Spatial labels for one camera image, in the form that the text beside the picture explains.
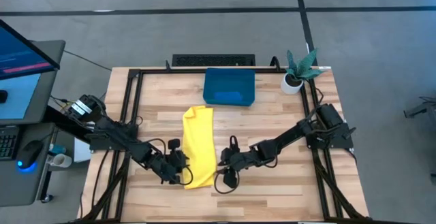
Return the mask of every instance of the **green plant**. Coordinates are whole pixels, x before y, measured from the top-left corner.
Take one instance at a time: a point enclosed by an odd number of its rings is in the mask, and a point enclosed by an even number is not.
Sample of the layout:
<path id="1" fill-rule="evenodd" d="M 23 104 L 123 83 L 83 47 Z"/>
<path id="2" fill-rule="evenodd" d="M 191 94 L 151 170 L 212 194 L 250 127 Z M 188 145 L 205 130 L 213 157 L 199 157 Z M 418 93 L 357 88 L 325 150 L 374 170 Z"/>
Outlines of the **green plant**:
<path id="1" fill-rule="evenodd" d="M 289 62 L 289 68 L 286 69 L 287 74 L 291 75 L 295 81 L 309 80 L 322 74 L 323 71 L 319 69 L 311 69 L 311 66 L 316 59 L 317 49 L 312 50 L 305 58 L 299 61 L 297 64 L 294 62 L 294 57 L 290 50 L 287 51 L 287 61 Z"/>

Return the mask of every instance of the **wooden plank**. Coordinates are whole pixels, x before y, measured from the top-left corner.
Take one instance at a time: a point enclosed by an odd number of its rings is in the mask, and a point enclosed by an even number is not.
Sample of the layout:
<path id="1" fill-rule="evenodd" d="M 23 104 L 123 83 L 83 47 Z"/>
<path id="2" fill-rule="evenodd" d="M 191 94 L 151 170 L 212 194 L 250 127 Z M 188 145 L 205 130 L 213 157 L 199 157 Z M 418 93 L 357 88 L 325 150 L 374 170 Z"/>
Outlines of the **wooden plank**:
<path id="1" fill-rule="evenodd" d="M 121 113 L 127 72 L 126 67 L 114 68 L 110 77 L 105 103 L 114 120 L 118 120 Z M 256 100 L 248 108 L 210 106 L 214 107 L 217 158 L 228 146 L 231 135 L 238 137 L 241 150 L 247 150 L 249 145 L 275 138 L 304 118 L 301 96 L 281 92 L 282 77 L 283 74 L 256 74 Z M 333 103 L 342 114 L 331 70 L 318 77 L 315 83 L 325 95 L 324 102 Z M 184 112 L 190 106 L 204 105 L 203 84 L 204 74 L 145 75 L 138 109 L 138 115 L 144 119 L 139 139 L 159 137 L 168 141 L 182 138 Z M 310 90 L 307 90 L 311 102 Z M 320 221 L 322 211 L 315 171 L 311 152 L 305 145 L 305 139 L 301 139 L 284 149 L 274 169 L 254 167 L 241 171 L 239 188 L 228 195 L 218 194 L 213 187 L 184 190 L 181 186 L 161 185 L 152 171 L 145 171 L 131 161 L 122 221 Z M 91 159 L 83 193 L 84 213 L 90 209 L 103 153 L 96 152 Z M 368 215 L 354 159 L 341 149 L 332 149 L 331 154 L 338 186 L 360 213 Z M 96 199 L 106 188 L 110 162 L 109 155 L 101 172 Z M 226 190 L 221 179 L 217 187 Z M 330 191 L 328 193 L 330 213 L 334 215 Z M 114 204 L 110 217 L 114 215 L 113 210 Z"/>

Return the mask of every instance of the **computer monitor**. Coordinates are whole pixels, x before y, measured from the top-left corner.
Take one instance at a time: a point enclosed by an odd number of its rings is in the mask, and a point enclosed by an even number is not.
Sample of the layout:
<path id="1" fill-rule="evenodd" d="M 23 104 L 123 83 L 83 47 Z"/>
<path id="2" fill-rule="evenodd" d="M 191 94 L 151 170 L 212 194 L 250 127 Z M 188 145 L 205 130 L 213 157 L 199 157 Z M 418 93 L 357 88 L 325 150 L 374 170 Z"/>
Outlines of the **computer monitor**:
<path id="1" fill-rule="evenodd" d="M 59 64 L 0 20 L 0 80 L 59 69 Z"/>

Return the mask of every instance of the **blue container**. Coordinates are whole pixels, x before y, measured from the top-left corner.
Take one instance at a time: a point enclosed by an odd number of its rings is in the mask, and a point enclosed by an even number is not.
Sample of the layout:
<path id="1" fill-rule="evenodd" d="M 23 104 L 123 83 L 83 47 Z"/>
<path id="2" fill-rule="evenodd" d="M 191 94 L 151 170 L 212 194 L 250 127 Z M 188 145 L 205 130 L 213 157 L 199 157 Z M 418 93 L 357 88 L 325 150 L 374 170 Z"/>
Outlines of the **blue container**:
<path id="1" fill-rule="evenodd" d="M 208 68 L 203 99 L 207 104 L 250 106 L 254 102 L 254 71 Z"/>

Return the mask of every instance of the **concrete floor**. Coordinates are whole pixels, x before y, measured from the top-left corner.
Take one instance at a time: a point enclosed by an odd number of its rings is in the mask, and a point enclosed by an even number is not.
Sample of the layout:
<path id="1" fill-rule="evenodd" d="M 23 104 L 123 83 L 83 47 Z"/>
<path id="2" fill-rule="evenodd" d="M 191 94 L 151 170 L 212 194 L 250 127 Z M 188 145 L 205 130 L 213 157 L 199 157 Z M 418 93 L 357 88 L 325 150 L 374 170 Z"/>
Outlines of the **concrete floor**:
<path id="1" fill-rule="evenodd" d="M 423 6 L 436 0 L 305 0 L 307 7 Z M 296 7 L 297 0 L 0 0 L 0 12 Z M 436 12 L 308 13 L 319 65 L 331 65 L 354 136 L 358 169 L 374 219 L 434 223 L 436 130 L 403 110 L 435 96 Z M 67 50 L 107 67 L 162 66 L 172 54 L 254 53 L 258 65 L 285 51 L 306 53 L 299 13 L 2 17 L 25 37 L 64 39 Z M 52 94 L 102 95 L 105 71 L 65 54 Z M 0 208 L 2 223 L 76 217 L 87 169 L 56 172 L 52 203 Z M 39 213 L 41 219 L 35 219 Z"/>

